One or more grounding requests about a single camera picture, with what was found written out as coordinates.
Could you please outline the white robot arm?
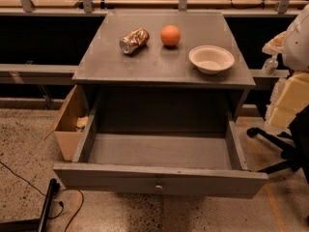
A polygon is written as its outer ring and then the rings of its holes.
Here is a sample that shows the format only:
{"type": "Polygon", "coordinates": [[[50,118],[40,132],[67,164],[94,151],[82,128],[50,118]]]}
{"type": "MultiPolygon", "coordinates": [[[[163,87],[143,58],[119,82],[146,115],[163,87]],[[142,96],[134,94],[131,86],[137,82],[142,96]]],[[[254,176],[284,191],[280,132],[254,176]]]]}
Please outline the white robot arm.
{"type": "Polygon", "coordinates": [[[266,43],[262,52],[281,54],[283,64],[293,71],[309,72],[309,5],[289,25],[286,31],[266,43]]]}

